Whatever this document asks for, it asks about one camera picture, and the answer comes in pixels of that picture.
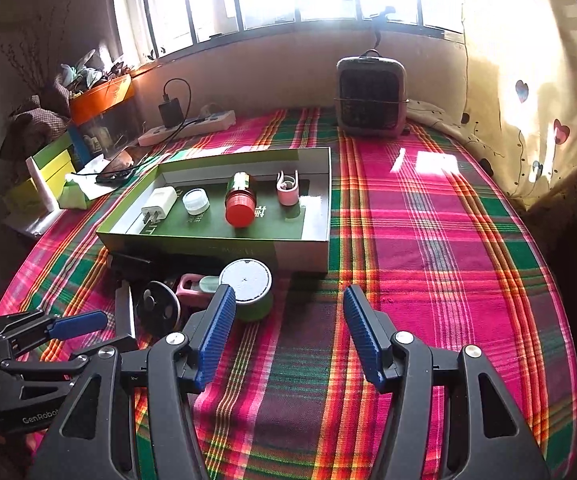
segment portable heater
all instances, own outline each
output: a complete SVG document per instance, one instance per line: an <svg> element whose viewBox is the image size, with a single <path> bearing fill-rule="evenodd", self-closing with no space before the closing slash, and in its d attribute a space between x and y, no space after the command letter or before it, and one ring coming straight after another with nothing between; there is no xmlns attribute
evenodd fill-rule
<svg viewBox="0 0 577 480"><path fill-rule="evenodd" d="M348 134L398 136L406 119L406 70L371 49L337 64L338 126Z"/></svg>

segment power strip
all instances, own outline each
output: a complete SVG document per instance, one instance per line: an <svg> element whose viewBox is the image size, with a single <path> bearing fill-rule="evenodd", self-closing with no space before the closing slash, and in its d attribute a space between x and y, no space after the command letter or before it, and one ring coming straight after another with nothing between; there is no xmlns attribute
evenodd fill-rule
<svg viewBox="0 0 577 480"><path fill-rule="evenodd" d="M197 119L191 119L188 122L196 121ZM235 124L235 112L229 110L227 112L220 112L217 114L209 115L206 119L199 123L189 124L185 126L183 130L180 131L173 139L185 139L186 137L193 137L196 135L206 135L212 134L214 132L221 132L228 129L230 126ZM164 126L158 126L152 130L147 131L144 135L139 137L138 142L140 146L153 146L154 144L159 144L166 140L179 126L173 128L165 128Z"/></svg>

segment white paper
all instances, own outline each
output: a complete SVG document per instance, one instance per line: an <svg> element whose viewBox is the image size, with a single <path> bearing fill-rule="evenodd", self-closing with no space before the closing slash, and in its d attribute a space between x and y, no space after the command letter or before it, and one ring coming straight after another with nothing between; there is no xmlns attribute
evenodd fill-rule
<svg viewBox="0 0 577 480"><path fill-rule="evenodd" d="M97 174L100 173L104 168L106 168L106 166L108 166L109 163L110 160L106 160L104 158L104 155L96 156L91 162L86 164L84 169L78 172L78 174L67 173L64 176L64 179L67 182L75 182L82 190L82 193L86 195L86 198L88 200L95 200L96 198L99 198L112 191L115 191L116 189L118 189L118 187L120 187L119 185L110 186L107 184L98 184L97 182L95 182ZM84 176L87 173L95 173L95 174Z"/></svg>

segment red bottle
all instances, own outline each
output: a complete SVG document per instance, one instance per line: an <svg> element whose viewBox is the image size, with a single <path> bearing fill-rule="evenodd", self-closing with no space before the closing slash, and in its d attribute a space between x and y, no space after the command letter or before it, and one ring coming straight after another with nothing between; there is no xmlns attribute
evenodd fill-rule
<svg viewBox="0 0 577 480"><path fill-rule="evenodd" d="M228 181L226 188L226 221L233 227L248 227L255 220L257 206L256 183L254 178L240 171Z"/></svg>

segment silver screw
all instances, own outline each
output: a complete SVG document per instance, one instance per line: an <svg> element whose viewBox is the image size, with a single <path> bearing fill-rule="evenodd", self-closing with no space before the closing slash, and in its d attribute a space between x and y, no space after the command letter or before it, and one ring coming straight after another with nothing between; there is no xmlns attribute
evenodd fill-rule
<svg viewBox="0 0 577 480"><path fill-rule="evenodd" d="M108 359L115 355L115 348L112 346L105 346L104 348L100 348L100 351L97 352L97 355L99 355L101 359Z"/></svg>
<svg viewBox="0 0 577 480"><path fill-rule="evenodd" d="M480 357L480 355L482 355L480 347L475 345L468 345L466 348L464 348L464 352L466 355L472 357L473 359L477 359Z"/></svg>
<svg viewBox="0 0 577 480"><path fill-rule="evenodd" d="M413 339L415 338L413 337L413 334L411 334L410 332L402 330L401 332L395 334L395 339L400 344L408 345L411 344L413 342Z"/></svg>
<svg viewBox="0 0 577 480"><path fill-rule="evenodd" d="M172 332L168 336L166 336L166 342L169 345L181 345L184 343L184 334L182 332Z"/></svg>

